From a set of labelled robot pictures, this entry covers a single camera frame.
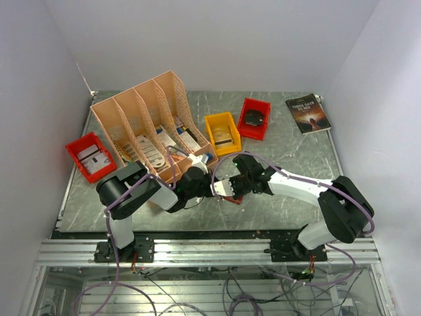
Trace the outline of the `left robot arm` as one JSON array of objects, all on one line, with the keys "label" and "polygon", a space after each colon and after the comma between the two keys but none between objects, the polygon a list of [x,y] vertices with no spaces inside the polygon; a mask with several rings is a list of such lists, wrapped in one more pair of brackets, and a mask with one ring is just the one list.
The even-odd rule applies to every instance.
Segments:
[{"label": "left robot arm", "polygon": [[168,213],[175,213],[184,209],[193,198],[211,197],[211,173],[206,167],[190,166],[172,189],[148,173],[142,163],[136,162],[100,180],[96,192],[106,207],[104,215],[109,237],[106,242],[97,244],[94,262],[151,263],[154,242],[146,236],[135,236],[133,214],[148,202]]}]

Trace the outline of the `yellow plastic bin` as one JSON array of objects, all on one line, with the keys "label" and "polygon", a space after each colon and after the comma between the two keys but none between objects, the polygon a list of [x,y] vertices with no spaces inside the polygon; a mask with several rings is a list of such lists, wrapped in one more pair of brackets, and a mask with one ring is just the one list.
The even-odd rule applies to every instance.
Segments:
[{"label": "yellow plastic bin", "polygon": [[205,131],[218,157],[242,150],[241,136],[231,112],[205,116]]}]

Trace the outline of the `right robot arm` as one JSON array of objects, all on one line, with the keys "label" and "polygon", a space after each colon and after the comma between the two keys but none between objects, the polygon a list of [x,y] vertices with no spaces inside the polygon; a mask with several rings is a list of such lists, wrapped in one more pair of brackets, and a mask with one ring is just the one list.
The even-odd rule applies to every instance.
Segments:
[{"label": "right robot arm", "polygon": [[238,155],[233,163],[239,174],[214,186],[220,186],[226,197],[248,193],[281,195],[318,207],[322,220],[304,225],[289,239],[289,250],[295,259],[305,260],[317,247],[336,240],[351,244],[360,235],[374,231],[374,210],[350,178],[309,178],[272,163],[264,168],[256,158],[246,152]]}]

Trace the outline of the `pink file organizer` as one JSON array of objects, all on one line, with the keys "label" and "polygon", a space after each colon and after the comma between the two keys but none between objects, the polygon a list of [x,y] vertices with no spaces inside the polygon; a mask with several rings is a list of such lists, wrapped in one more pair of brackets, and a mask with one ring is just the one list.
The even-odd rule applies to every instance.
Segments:
[{"label": "pink file organizer", "polygon": [[210,155],[211,143],[196,127],[183,82],[171,70],[91,106],[117,158],[127,166],[141,161],[171,183],[191,166],[190,154]]}]

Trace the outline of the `red card holder wallet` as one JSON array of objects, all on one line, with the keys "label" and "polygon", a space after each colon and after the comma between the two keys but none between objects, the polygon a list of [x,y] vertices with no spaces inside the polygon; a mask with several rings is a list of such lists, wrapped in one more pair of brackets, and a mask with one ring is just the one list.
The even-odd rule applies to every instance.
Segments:
[{"label": "red card holder wallet", "polygon": [[229,201],[229,202],[234,203],[236,205],[241,205],[241,203],[243,201],[243,196],[239,196],[239,197],[223,196],[222,199],[224,201]]}]

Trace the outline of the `black credit card stack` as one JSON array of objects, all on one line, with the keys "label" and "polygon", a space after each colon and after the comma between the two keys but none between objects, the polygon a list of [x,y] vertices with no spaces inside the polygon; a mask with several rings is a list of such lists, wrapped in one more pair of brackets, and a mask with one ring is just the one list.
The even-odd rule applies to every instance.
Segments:
[{"label": "black credit card stack", "polygon": [[244,123],[250,126],[261,126],[264,122],[265,115],[255,109],[249,109],[244,116]]}]

